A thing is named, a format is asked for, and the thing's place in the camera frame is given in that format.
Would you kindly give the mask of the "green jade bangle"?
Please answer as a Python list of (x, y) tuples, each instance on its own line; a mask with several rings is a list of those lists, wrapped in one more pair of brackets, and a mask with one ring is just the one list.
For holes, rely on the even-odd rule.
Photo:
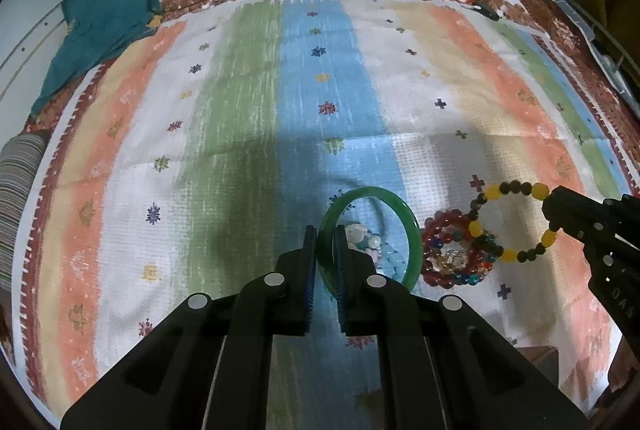
[(340, 216), (343, 211), (352, 202), (356, 202), (356, 200), (366, 197), (378, 199), (381, 202), (384, 202), (386, 206), (389, 206), (405, 229), (408, 240), (409, 255), (406, 272), (404, 276), (402, 276), (400, 283), (402, 286), (405, 286), (409, 292), (411, 292), (418, 283), (422, 268), (423, 242), (421, 238), (420, 225), (412, 210), (399, 196), (390, 190), (377, 186), (358, 187), (338, 196), (334, 199), (330, 208), (326, 210), (326, 214), (320, 222), (317, 238), (317, 260), (320, 264), (320, 268), (322, 269), (323, 281), (326, 284), (326, 289), (336, 296), (337, 272), (335, 271), (335, 264), (332, 256), (332, 240), (334, 230), (337, 227), (337, 221), (340, 220)]

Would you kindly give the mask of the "striped colourful woven mat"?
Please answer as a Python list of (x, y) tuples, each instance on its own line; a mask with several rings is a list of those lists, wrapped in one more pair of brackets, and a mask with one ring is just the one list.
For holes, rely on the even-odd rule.
[(52, 424), (188, 294), (272, 270), (338, 198), (418, 220), (500, 182), (639, 188), (639, 135), (579, 34), (444, 2), (260, 0), (184, 16), (66, 105), (14, 251), (15, 369)]

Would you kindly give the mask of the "small black device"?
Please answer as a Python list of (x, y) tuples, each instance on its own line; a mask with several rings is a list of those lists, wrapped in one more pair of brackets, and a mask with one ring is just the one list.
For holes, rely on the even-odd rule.
[(500, 20), (500, 15), (490, 6), (484, 5), (484, 3), (474, 3), (472, 5), (472, 9), (494, 22), (498, 22), (498, 20)]

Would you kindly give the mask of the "striped grey pillow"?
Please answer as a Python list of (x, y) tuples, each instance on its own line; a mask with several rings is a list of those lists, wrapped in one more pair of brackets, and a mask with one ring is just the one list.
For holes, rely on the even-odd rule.
[(21, 133), (1, 149), (1, 289), (5, 291), (11, 290), (16, 234), (48, 141), (47, 131)]

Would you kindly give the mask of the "teal cloth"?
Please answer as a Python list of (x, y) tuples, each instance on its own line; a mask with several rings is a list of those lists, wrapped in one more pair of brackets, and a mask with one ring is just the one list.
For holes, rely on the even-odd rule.
[(157, 0), (64, 0), (67, 34), (52, 58), (30, 114), (37, 116), (70, 80), (110, 60), (152, 34), (160, 16)]

